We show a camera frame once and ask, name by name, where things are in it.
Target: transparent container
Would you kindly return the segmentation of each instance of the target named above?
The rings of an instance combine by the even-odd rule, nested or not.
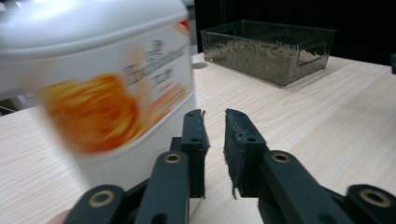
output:
[[[287,86],[326,67],[335,30],[237,21],[201,34],[206,61]]]

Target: light wood surface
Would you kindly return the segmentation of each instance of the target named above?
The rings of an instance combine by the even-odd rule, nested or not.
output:
[[[370,184],[396,195],[396,76],[389,66],[331,57],[286,88],[193,57],[196,101],[211,148],[206,197],[191,224],[262,223],[256,199],[235,200],[223,157],[225,110],[246,113],[271,149],[296,156],[322,186]],[[46,223],[87,189],[40,107],[0,118],[0,223]]]

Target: dark background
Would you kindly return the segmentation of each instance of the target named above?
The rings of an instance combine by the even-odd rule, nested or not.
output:
[[[198,52],[202,29],[231,21],[266,21],[334,29],[332,56],[390,65],[390,54],[396,53],[396,10],[390,3],[195,0]]]

